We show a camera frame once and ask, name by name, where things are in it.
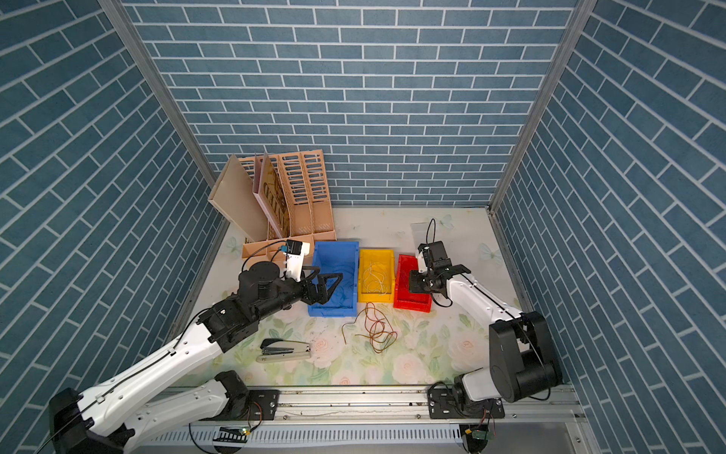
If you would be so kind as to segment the red plastic bin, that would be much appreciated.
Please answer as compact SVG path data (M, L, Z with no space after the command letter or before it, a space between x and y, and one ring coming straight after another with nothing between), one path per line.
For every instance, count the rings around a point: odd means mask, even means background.
M412 272L419 272L417 258L414 255L399 255L393 307L400 310L429 313L432 306L431 295L412 291L410 284Z

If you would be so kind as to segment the beige folder board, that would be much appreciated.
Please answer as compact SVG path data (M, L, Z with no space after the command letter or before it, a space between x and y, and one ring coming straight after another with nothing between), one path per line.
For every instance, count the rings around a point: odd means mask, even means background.
M208 201L253 241L268 238L268 221L253 196L253 180L232 156L212 188Z

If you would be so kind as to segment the pink framed printed board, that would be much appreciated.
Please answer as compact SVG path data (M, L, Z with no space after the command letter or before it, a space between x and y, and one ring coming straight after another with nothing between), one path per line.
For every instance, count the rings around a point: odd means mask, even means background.
M290 236L290 217L285 191L268 154L255 158L253 196L265 214L275 236L278 238Z

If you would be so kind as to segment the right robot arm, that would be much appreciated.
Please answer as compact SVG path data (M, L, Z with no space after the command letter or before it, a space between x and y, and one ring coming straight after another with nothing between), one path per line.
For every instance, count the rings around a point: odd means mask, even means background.
M563 372L548 323L537 311L525 312L485 289L464 265L452 263L440 241L422 243L418 270L410 273L414 293L442 297L464 309L488 330L488 364L457 376L450 392L463 417L482 414L497 399L538 400L563 383Z

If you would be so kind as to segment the aluminium mounting rail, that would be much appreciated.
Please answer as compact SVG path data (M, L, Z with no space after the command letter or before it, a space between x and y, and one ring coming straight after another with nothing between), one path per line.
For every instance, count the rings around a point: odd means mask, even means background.
M192 401L180 404L182 396ZM484 431L496 451L597 453L582 406L569 387L515 403L490 398L469 405L437 386L337 386L251 389L251 410L236 418L204 419L202 390L170 393L180 411L164 423L152 402L126 423L136 435L127 453L191 446L197 452L316 448L317 446L446 445L474 442Z

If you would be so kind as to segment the black grey stapler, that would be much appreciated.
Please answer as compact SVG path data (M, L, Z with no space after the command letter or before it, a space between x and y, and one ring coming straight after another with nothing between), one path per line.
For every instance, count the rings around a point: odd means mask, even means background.
M259 363L301 361L311 358L311 347L307 342L294 342L268 338L260 345L261 354L256 358Z

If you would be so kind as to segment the small green circuit board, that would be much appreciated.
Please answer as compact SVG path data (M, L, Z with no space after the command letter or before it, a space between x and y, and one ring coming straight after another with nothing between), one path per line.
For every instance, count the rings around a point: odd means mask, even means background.
M471 443L487 444L489 441L489 431L486 429L467 429L464 433Z

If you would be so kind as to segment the peach desk file organizer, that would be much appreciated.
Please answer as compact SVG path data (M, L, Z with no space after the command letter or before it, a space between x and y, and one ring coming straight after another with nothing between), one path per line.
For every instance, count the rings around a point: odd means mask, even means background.
M336 226L323 152L274 154L270 160L285 192L285 203L290 219L289 236L309 242L311 245L316 245L320 241L335 240ZM249 225L243 228L247 238L241 257L249 259L253 264L263 259L280 262L282 255L274 253L275 247L271 243L281 236L270 226L251 189L254 159L235 156L231 162L240 168L242 181L247 185L242 191L242 194L248 198L243 202L245 221L247 223L262 221L265 225L263 236L254 236Z

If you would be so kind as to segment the yellow plastic bin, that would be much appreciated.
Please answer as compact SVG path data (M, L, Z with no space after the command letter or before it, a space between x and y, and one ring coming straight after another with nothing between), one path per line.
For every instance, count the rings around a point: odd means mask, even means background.
M360 304L392 304L396 262L393 250L361 249L357 293Z

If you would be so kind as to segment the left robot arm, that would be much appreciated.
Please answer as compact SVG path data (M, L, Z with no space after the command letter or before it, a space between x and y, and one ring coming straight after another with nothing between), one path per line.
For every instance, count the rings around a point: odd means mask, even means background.
M298 302L326 304L342 279L340 272L322 274L317 267L293 274L273 262L254 264L240 272L237 292L202 310L169 344L96 386L66 388L52 397L50 444L58 453L129 453L182 425L252 414L250 390L234 371L189 392L157 396L255 334L266 317Z

